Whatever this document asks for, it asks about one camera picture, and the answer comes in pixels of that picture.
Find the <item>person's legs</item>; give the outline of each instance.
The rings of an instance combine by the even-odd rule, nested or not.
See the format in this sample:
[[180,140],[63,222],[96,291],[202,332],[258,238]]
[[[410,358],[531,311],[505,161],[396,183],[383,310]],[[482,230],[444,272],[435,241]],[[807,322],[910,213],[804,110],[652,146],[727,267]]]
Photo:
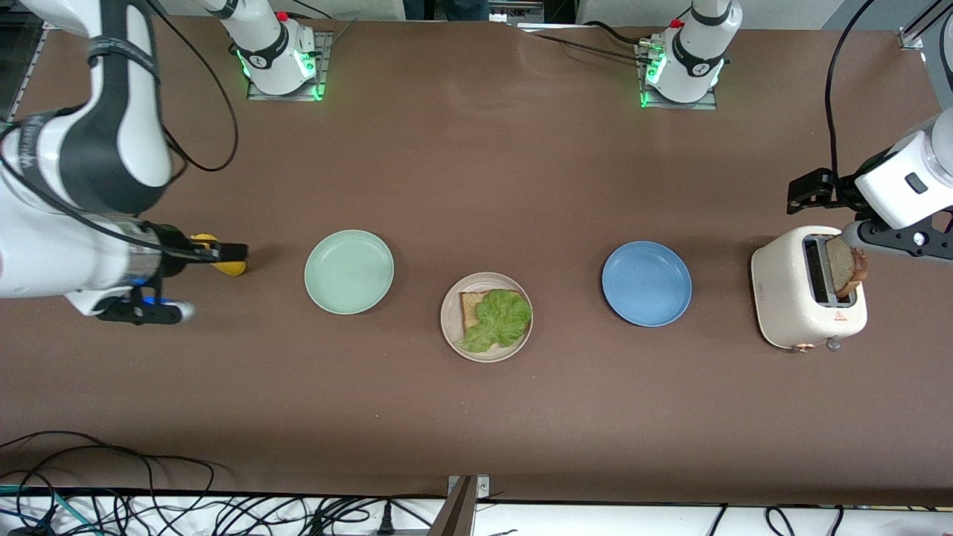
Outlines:
[[[409,1],[404,0],[405,9]],[[443,10],[447,13],[447,20],[490,19],[490,4],[487,0],[443,0]]]
[[404,15],[407,20],[423,20],[423,0],[404,0]]

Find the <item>brown table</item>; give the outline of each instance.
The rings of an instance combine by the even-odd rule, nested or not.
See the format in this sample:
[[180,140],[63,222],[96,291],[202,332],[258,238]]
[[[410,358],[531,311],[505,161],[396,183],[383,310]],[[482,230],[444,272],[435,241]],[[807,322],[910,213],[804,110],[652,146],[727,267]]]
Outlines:
[[[828,162],[835,33],[742,31],[719,109],[681,112],[640,109],[625,61],[493,23],[355,23],[324,102],[248,102],[219,23],[177,22],[223,73],[241,150],[146,216],[248,242],[251,270],[170,279],[198,307],[175,327],[85,319],[62,298],[0,303],[4,438],[71,428],[216,460],[228,490],[433,493],[479,472],[500,498],[953,499],[949,268],[871,256],[870,321],[838,354],[783,353],[755,323],[752,252],[852,218],[784,213],[787,182]],[[225,109],[158,26],[166,121],[218,160]],[[614,47],[599,30],[560,35]],[[20,114],[85,99],[85,65],[84,41],[54,33]],[[939,110],[920,55],[888,32],[851,38],[834,105],[845,170]],[[351,228],[384,238],[396,278],[368,313],[336,317],[302,271]],[[637,239],[691,270],[691,307],[670,326],[629,325],[600,292],[603,261]],[[437,317],[484,270],[519,281],[537,313],[525,348],[491,365],[455,354]],[[33,442],[0,466],[72,443]],[[60,466],[59,483],[145,485],[113,456]],[[174,466],[159,484],[201,476]]]

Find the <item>toast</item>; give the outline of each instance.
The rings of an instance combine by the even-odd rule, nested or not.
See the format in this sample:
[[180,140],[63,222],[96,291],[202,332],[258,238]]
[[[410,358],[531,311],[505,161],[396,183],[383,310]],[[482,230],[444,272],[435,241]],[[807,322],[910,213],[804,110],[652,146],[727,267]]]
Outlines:
[[463,307],[463,332],[473,326],[479,324],[479,318],[477,318],[477,306],[486,295],[490,294],[491,291],[486,292],[461,292],[460,293],[460,305]]
[[841,237],[827,240],[825,246],[834,294],[838,298],[844,298],[867,278],[867,255],[863,250],[845,244]]

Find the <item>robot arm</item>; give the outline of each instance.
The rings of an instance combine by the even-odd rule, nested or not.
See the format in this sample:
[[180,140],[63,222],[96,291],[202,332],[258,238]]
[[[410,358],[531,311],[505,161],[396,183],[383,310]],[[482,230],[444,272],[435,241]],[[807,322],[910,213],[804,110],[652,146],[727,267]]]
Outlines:
[[245,74],[264,93],[293,93],[316,76],[309,54],[314,31],[285,13],[275,16],[268,0],[195,0],[219,19],[238,47]]
[[[91,98],[75,111],[24,120],[3,145],[28,181],[93,213],[138,214],[165,192],[172,175],[159,120],[158,64],[147,9],[138,0],[25,0],[51,23],[92,39]],[[8,188],[31,206],[46,204],[15,180]]]
[[787,213],[847,207],[856,221],[842,236],[853,247],[953,263],[953,229],[933,216],[953,207],[953,109],[867,159],[852,175],[821,168],[788,185]]
[[193,308],[162,299],[162,278],[187,262],[243,260],[247,248],[223,254],[226,244],[120,216],[152,207],[172,175],[149,11],[142,0],[24,3],[91,39],[91,99],[30,116],[0,138],[0,298],[65,295],[103,320],[186,320]]
[[646,82],[671,101],[700,100],[718,83],[724,53],[742,15],[737,0],[694,0],[682,26],[651,37],[665,52],[665,61]]

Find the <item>beige plate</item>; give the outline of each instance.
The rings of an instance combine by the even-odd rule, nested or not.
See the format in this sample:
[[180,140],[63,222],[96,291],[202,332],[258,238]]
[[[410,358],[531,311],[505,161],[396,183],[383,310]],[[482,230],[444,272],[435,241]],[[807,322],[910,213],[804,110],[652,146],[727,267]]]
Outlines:
[[530,332],[533,331],[533,321],[530,320],[530,324],[526,326],[526,333],[517,340],[516,344],[506,348],[500,348],[499,344],[494,344],[488,352],[482,354],[467,352],[456,345],[458,340],[463,339],[463,308],[460,305],[460,293],[486,292],[496,289],[519,292],[529,303],[530,310],[533,310],[533,303],[530,301],[530,297],[526,296],[523,287],[519,286],[516,281],[493,272],[480,272],[457,281],[456,285],[450,287],[450,292],[447,293],[447,296],[443,299],[443,305],[440,307],[440,328],[443,329],[443,338],[450,343],[450,346],[459,355],[470,361],[481,363],[503,361],[518,352],[526,343],[526,340],[530,338]]

